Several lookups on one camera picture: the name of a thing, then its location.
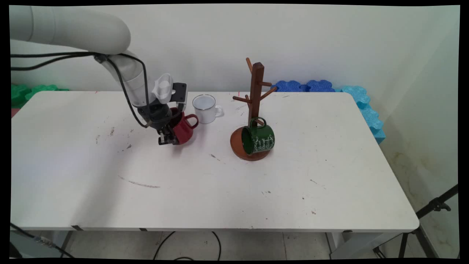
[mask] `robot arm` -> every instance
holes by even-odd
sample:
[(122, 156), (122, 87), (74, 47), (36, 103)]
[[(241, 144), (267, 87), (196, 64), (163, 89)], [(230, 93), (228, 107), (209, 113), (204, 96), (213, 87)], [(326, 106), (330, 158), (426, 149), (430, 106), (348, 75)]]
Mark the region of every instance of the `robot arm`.
[[(184, 111), (187, 86), (173, 83), (169, 74), (158, 80), (147, 76), (151, 112), (144, 110), (147, 102), (143, 67), (139, 62), (119, 55), (124, 53), (136, 57), (127, 50), (130, 30), (121, 19), (78, 7), (43, 6), (9, 6), (9, 16), (11, 39), (75, 47), (108, 55), (121, 74), (131, 104), (147, 122), (152, 121), (150, 126), (161, 135), (159, 143), (178, 144), (168, 125), (172, 112), (166, 104), (175, 101), (179, 111)], [(99, 62), (119, 82), (114, 67), (106, 60)]]

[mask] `wooden peg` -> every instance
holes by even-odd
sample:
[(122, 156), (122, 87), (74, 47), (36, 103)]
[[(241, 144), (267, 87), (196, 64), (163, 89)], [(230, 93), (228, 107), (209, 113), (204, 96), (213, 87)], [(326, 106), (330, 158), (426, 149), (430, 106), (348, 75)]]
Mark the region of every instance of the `wooden peg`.
[(251, 64), (251, 60), (250, 60), (249, 58), (246, 58), (246, 62), (248, 63), (249, 71), (250, 71), (251, 74), (252, 74), (252, 64)]
[(245, 102), (245, 103), (248, 103), (248, 104), (251, 103), (251, 100), (244, 99), (244, 98), (241, 98), (241, 97), (238, 97), (238, 96), (233, 96), (233, 100)]
[(252, 118), (259, 116), (260, 98), (262, 93), (262, 86), (259, 83), (262, 82), (263, 78), (264, 66), (260, 62), (256, 62), (252, 65), (251, 92), (249, 96), (251, 100), (251, 108), (249, 109), (248, 122)]
[[(248, 95), (245, 95), (244, 97), (246, 98), (246, 100), (249, 100), (249, 96), (248, 96)], [(249, 110), (251, 110), (251, 104), (250, 104), (250, 103), (248, 103), (248, 108), (249, 108)], [(256, 122), (257, 122), (259, 125), (264, 125), (264, 122), (262, 122), (262, 121), (259, 120), (259, 119), (256, 119)]]
[(268, 87), (272, 86), (271, 83), (267, 83), (267, 82), (260, 82), (259, 84), (262, 85), (262, 86), (268, 86)]
[(261, 96), (261, 100), (264, 99), (265, 97), (267, 97), (269, 94), (275, 92), (277, 90), (277, 86), (275, 86), (274, 88), (270, 89), (269, 91), (267, 91), (266, 93), (264, 93), (262, 96)]

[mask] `green mug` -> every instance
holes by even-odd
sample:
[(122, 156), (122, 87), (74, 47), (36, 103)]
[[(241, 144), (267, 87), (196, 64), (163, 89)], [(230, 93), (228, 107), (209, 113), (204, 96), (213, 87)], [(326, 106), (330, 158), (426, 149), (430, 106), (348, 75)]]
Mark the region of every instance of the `green mug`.
[[(261, 119), (264, 125), (261, 127), (252, 126), (252, 122), (256, 119)], [(249, 122), (249, 126), (245, 126), (241, 131), (241, 141), (244, 151), (248, 155), (253, 153), (271, 150), (275, 143), (275, 136), (273, 130), (267, 125), (265, 119), (262, 117), (255, 117)]]

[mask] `wooden mug stand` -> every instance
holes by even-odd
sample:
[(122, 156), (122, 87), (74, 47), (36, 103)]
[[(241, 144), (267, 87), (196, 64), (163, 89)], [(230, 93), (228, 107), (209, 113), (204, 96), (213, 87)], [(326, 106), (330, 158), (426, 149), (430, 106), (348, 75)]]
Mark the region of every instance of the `wooden mug stand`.
[[(248, 104), (248, 108), (249, 108), (248, 125), (249, 125), (249, 121), (253, 117), (259, 116), (259, 106), (260, 106), (261, 100), (267, 97), (269, 94), (275, 92), (277, 90), (277, 87), (270, 89), (268, 92), (266, 92), (264, 95), (261, 96), (262, 86), (271, 87), (272, 84), (263, 81), (264, 66), (262, 65), (262, 63), (257, 62), (254, 65), (252, 65), (251, 60), (249, 58), (246, 58), (246, 62), (248, 63), (248, 67), (252, 75), (250, 96), (246, 95), (245, 98), (233, 96), (233, 99), (241, 101), (241, 102), (245, 102)], [(264, 125), (264, 123), (261, 120), (256, 120), (256, 123), (253, 123), (253, 126), (257, 126), (257, 124)], [(231, 134), (231, 138), (230, 138), (231, 148), (233, 152), (236, 154), (236, 156), (238, 156), (239, 158), (243, 160), (256, 161), (256, 160), (263, 159), (267, 155), (269, 155), (270, 150), (257, 152), (257, 153), (253, 153), (252, 155), (248, 155), (244, 151), (244, 148), (242, 146), (241, 131), (242, 131), (242, 127), (236, 129), (233, 132), (233, 134)]]

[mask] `white wall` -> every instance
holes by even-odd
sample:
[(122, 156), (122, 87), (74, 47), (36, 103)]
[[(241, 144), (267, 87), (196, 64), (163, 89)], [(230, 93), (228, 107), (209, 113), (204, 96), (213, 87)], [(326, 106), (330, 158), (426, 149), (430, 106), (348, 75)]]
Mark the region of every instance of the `white wall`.
[[(458, 183), (458, 56), (459, 22), (394, 102), (383, 126), (381, 149), (416, 211)], [(432, 212), (421, 224), (440, 257), (456, 258), (458, 196), (447, 204), (451, 212)]]
[[(387, 139), (382, 150), (414, 208), (419, 209), (457, 181), (459, 6), (196, 4), (86, 8), (124, 20), (132, 33), (129, 49), (144, 60), (149, 74), (159, 77), (168, 72), (175, 81), (187, 83), (191, 91), (248, 91), (247, 56), (264, 64), (264, 80), (268, 82), (326, 79), (334, 87), (361, 85), (385, 122)], [(73, 50), (10, 41), (10, 53)], [(17, 66), (35, 62), (11, 60)], [(92, 58), (12, 72), (11, 77), (12, 82), (29, 86), (120, 90)], [(407, 180), (414, 188), (406, 187)], [(440, 255), (453, 256), (459, 250), (457, 209), (437, 214), (435, 222), (423, 220), (424, 228), (432, 233)]]

